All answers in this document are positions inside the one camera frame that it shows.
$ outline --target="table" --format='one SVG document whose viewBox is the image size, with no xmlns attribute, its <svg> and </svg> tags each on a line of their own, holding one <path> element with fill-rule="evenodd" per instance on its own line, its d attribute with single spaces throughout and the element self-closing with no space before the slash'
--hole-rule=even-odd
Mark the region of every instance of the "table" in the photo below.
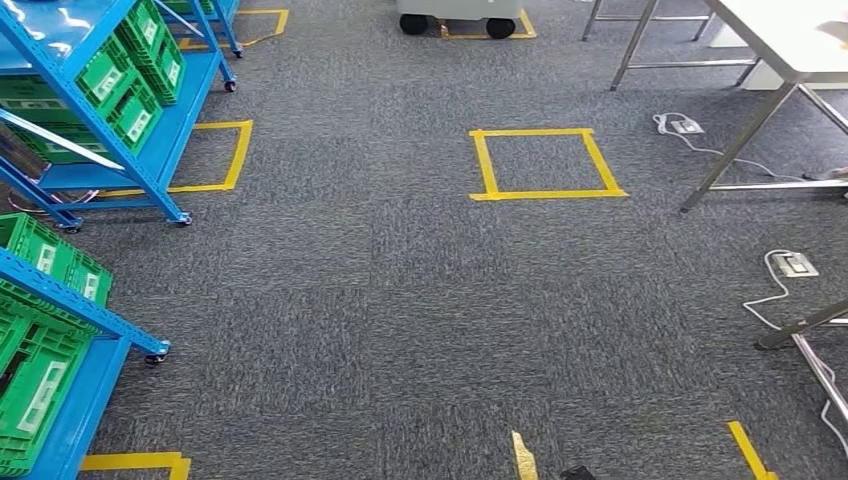
<svg viewBox="0 0 848 480">
<path fill-rule="evenodd" d="M 812 182 L 720 184 L 716 182 L 736 156 L 769 118 L 796 90 L 803 93 L 834 124 L 848 135 L 848 120 L 819 97 L 805 83 L 848 82 L 848 5 L 842 0 L 704 0 L 727 25 L 754 50 L 752 60 L 711 60 L 695 62 L 631 62 L 659 0 L 648 0 L 636 31 L 627 46 L 610 90 L 616 90 L 629 69 L 746 66 L 737 81 L 741 85 L 754 66 L 763 61 L 777 72 L 782 85 L 771 95 L 734 140 L 715 168 L 683 203 L 688 212 L 708 191 L 775 190 L 796 188 L 848 187 L 843 180 Z"/>
</svg>

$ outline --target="floor power outlet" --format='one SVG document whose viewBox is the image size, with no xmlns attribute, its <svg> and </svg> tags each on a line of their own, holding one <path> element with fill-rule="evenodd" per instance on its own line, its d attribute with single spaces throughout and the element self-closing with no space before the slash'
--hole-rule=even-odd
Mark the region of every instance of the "floor power outlet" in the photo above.
<svg viewBox="0 0 848 480">
<path fill-rule="evenodd" d="M 692 135 L 695 133 L 704 133 L 704 129 L 698 125 L 698 122 L 692 119 L 687 120 L 675 120 L 671 123 L 671 126 L 677 131 L 677 133 L 681 135 Z"/>
<path fill-rule="evenodd" d="M 780 271 L 789 278 L 819 276 L 819 271 L 803 253 L 778 253 L 773 258 Z"/>
</svg>

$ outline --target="green plastic crate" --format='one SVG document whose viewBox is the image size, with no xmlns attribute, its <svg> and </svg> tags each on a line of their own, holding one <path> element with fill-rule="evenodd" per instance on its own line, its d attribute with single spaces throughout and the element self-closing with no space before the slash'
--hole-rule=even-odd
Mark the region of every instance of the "green plastic crate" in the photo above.
<svg viewBox="0 0 848 480">
<path fill-rule="evenodd" d="M 0 77 L 0 98 L 59 98 L 53 88 L 38 75 L 7 75 Z"/>
<path fill-rule="evenodd" d="M 10 298 L 0 297 L 0 371 L 12 360 L 18 345 L 32 326 L 33 318 L 28 315 L 21 303 Z"/>
<path fill-rule="evenodd" d="M 66 140 L 70 140 L 71 142 L 76 143 L 77 145 L 87 148 L 92 152 L 112 160 L 113 156 L 106 149 L 106 147 L 100 143 L 100 140 L 90 131 L 83 128 L 82 131 L 69 131 L 63 132 L 60 130 L 51 130 L 56 135 L 60 137 L 64 137 Z M 26 131 L 16 131 L 18 138 L 21 139 L 33 152 L 35 152 L 38 156 L 44 159 L 45 162 L 55 163 L 55 164 L 68 164 L 68 163 L 87 163 L 88 160 L 83 158 L 76 153 L 71 152 L 70 150 L 65 149 L 64 147 L 47 141 L 38 135 L 26 132 Z"/>
<path fill-rule="evenodd" d="M 58 98 L 0 98 L 0 108 L 32 123 L 81 123 L 68 105 Z"/>
<path fill-rule="evenodd" d="M 107 118 L 140 74 L 121 45 L 118 37 L 110 36 L 77 76 L 77 86 L 91 106 Z M 2 77 L 9 80 L 4 89 L 0 81 L 0 108 L 36 124 L 82 122 L 68 105 L 39 77 Z"/>
<path fill-rule="evenodd" d="M 152 67 L 139 65 L 138 70 L 160 104 L 177 103 L 177 92 L 185 77 L 185 58 L 171 32 L 165 35 L 162 48 L 156 57 L 156 64 Z"/>
<path fill-rule="evenodd" d="M 28 473 L 91 345 L 91 334 L 36 317 L 0 377 L 0 476 Z"/>
<path fill-rule="evenodd" d="M 140 0 L 115 29 L 133 63 L 148 67 L 155 65 L 162 41 L 170 33 L 153 0 Z"/>
<path fill-rule="evenodd" d="M 186 0 L 164 0 L 162 3 L 176 13 L 193 13 Z M 200 0 L 200 6 L 203 7 L 204 12 L 212 13 L 211 0 Z"/>
<path fill-rule="evenodd" d="M 77 76 L 77 86 L 97 113 L 106 118 L 138 76 L 120 40 L 111 35 Z"/>
<path fill-rule="evenodd" d="M 88 255 L 76 251 L 65 283 L 92 302 L 106 306 L 112 290 L 112 274 Z"/>
<path fill-rule="evenodd" d="M 0 247 L 6 248 L 60 282 L 65 282 L 68 276 L 75 251 L 53 231 L 26 213 L 0 215 Z M 5 280 L 0 281 L 0 297 L 2 296 L 11 296 L 85 332 L 98 331 L 97 327 L 88 322 L 79 320 Z"/>
<path fill-rule="evenodd" d="M 118 103 L 109 124 L 133 153 L 138 153 L 162 116 L 162 107 L 143 80 L 138 79 Z"/>
</svg>

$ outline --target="yellow tape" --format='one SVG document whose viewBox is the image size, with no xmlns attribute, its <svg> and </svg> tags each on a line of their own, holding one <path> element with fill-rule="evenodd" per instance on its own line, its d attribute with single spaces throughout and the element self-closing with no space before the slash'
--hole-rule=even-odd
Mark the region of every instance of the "yellow tape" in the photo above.
<svg viewBox="0 0 848 480">
<path fill-rule="evenodd" d="M 530 190 L 522 192 L 472 193 L 472 200 L 556 200 L 563 198 L 629 197 L 623 190 Z"/>
<path fill-rule="evenodd" d="M 171 466 L 171 475 L 168 476 L 168 480 L 188 480 L 189 469 L 191 469 L 191 459 L 179 459 Z"/>
<path fill-rule="evenodd" d="M 733 421 L 729 422 L 727 426 L 730 427 L 730 433 L 733 435 L 733 438 L 736 439 L 736 443 L 739 445 L 739 450 L 742 451 L 742 456 L 744 456 L 745 460 L 748 462 L 748 468 L 750 468 L 751 473 L 754 474 L 754 479 L 777 480 L 776 473 L 766 470 L 765 465 L 763 465 L 759 455 L 757 455 L 757 451 L 754 450 L 754 446 L 751 445 L 751 441 L 748 439 L 745 429 L 742 428 L 742 424 L 737 421 Z"/>
<path fill-rule="evenodd" d="M 536 471 L 536 457 L 524 446 L 524 439 L 518 432 L 512 432 L 512 446 L 515 450 L 515 467 L 520 480 L 539 480 Z"/>
<path fill-rule="evenodd" d="M 601 176 L 601 181 L 604 182 L 604 186 L 607 187 L 609 191 L 622 192 L 621 188 L 616 183 L 615 178 L 612 176 L 612 172 L 607 166 L 607 162 L 604 161 L 604 156 L 601 155 L 601 150 L 598 148 L 598 144 L 595 143 L 595 139 L 592 138 L 592 133 L 583 132 L 583 144 L 586 145 L 586 150 L 589 151 L 589 157 L 592 158 L 592 163 L 595 164 L 595 168 L 598 170 L 598 174 Z"/>
<path fill-rule="evenodd" d="M 530 17 L 527 16 L 527 12 L 522 8 L 521 13 L 518 15 L 518 19 L 521 22 L 521 26 L 524 28 L 523 33 L 513 33 L 508 38 L 510 40 L 526 40 L 531 38 L 538 37 L 536 33 L 536 29 L 533 27 L 533 24 L 530 23 Z M 444 19 L 438 19 L 439 22 L 439 33 L 442 38 L 446 40 L 450 39 L 459 39 L 459 40 L 491 40 L 492 37 L 479 33 L 470 33 L 470 34 L 458 34 L 454 35 L 450 33 L 448 30 L 448 25 L 445 23 Z"/>
<path fill-rule="evenodd" d="M 495 168 L 492 166 L 492 158 L 489 156 L 486 139 L 481 133 L 480 130 L 471 132 L 471 136 L 474 137 L 474 147 L 477 149 L 477 161 L 480 163 L 480 170 L 483 172 L 483 185 L 486 187 L 486 193 L 495 195 L 498 193 Z"/>
<path fill-rule="evenodd" d="M 253 136 L 253 120 L 242 120 L 236 122 L 215 122 L 215 123 L 198 123 L 193 127 L 193 130 L 213 130 L 237 128 L 239 129 L 238 139 L 236 140 L 236 148 L 233 151 L 233 159 L 230 161 L 230 167 L 227 169 L 227 176 L 223 183 L 212 183 L 207 185 L 183 185 L 177 187 L 168 187 L 168 193 L 189 193 L 189 192 L 221 192 L 233 190 L 236 188 L 241 170 L 244 167 L 244 162 L 247 159 L 247 149 L 250 147 L 250 138 Z M 101 192 L 99 197 L 126 197 L 129 195 L 143 195 L 144 191 L 139 189 L 132 190 L 112 190 L 109 192 Z"/>
<path fill-rule="evenodd" d="M 472 193 L 469 197 L 477 201 L 491 200 L 549 200 L 562 198 L 599 198 L 599 197 L 627 197 L 627 192 L 618 186 L 612 176 L 609 166 L 601 154 L 601 150 L 595 143 L 591 128 L 539 128 L 525 130 L 473 130 L 469 135 L 474 139 L 474 147 L 477 151 L 477 161 L 480 163 L 480 171 L 483 173 L 483 186 L 486 193 Z M 593 190 L 531 190 L 520 192 L 501 192 L 498 189 L 495 169 L 486 145 L 486 137 L 526 137 L 526 136 L 549 136 L 549 135 L 580 135 L 583 144 L 589 152 L 589 157 L 605 189 Z"/>
<path fill-rule="evenodd" d="M 171 468 L 180 452 L 120 453 L 114 455 L 86 455 L 80 471 L 90 470 L 137 470 L 143 468 Z"/>
<path fill-rule="evenodd" d="M 183 458 L 180 452 L 86 455 L 82 460 L 80 471 L 148 470 L 155 468 L 170 469 L 169 480 L 188 480 L 191 459 Z"/>
<path fill-rule="evenodd" d="M 282 35 L 286 30 L 286 23 L 289 21 L 289 11 L 285 8 L 237 10 L 236 13 L 239 15 L 277 15 L 277 24 L 274 27 L 274 33 L 247 42 L 242 42 L 240 43 L 242 47 L 256 45 L 263 40 Z M 205 50 L 207 48 L 205 44 L 192 44 L 191 40 L 192 39 L 188 37 L 181 38 L 179 43 L 180 50 Z M 219 43 L 218 46 L 221 48 L 228 48 L 230 45 L 226 42 L 222 42 Z"/>
<path fill-rule="evenodd" d="M 482 137 L 532 137 L 547 135 L 592 135 L 591 128 L 528 128 L 522 130 L 476 130 Z"/>
</svg>

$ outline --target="shelf caster wheel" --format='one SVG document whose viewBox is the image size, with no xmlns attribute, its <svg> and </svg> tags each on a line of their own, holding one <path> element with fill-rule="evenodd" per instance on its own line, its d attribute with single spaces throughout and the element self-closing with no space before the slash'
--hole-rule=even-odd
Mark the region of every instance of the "shelf caster wheel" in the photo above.
<svg viewBox="0 0 848 480">
<path fill-rule="evenodd" d="M 421 35 L 427 31 L 427 17 L 405 13 L 400 16 L 400 29 L 407 35 Z"/>
<path fill-rule="evenodd" d="M 146 363 L 148 365 L 159 365 L 160 363 L 165 361 L 166 356 L 167 356 L 167 354 L 165 354 L 165 355 L 145 355 L 144 363 Z"/>
<path fill-rule="evenodd" d="M 509 18 L 490 18 L 486 22 L 486 33 L 496 40 L 504 39 L 515 33 L 515 20 Z"/>
<path fill-rule="evenodd" d="M 192 218 L 191 218 L 191 213 L 189 213 L 188 215 L 185 216 L 185 218 L 183 218 L 182 220 L 177 222 L 177 226 L 187 227 L 187 226 L 191 225 L 193 222 L 194 222 L 194 220 L 192 220 Z"/>
</svg>

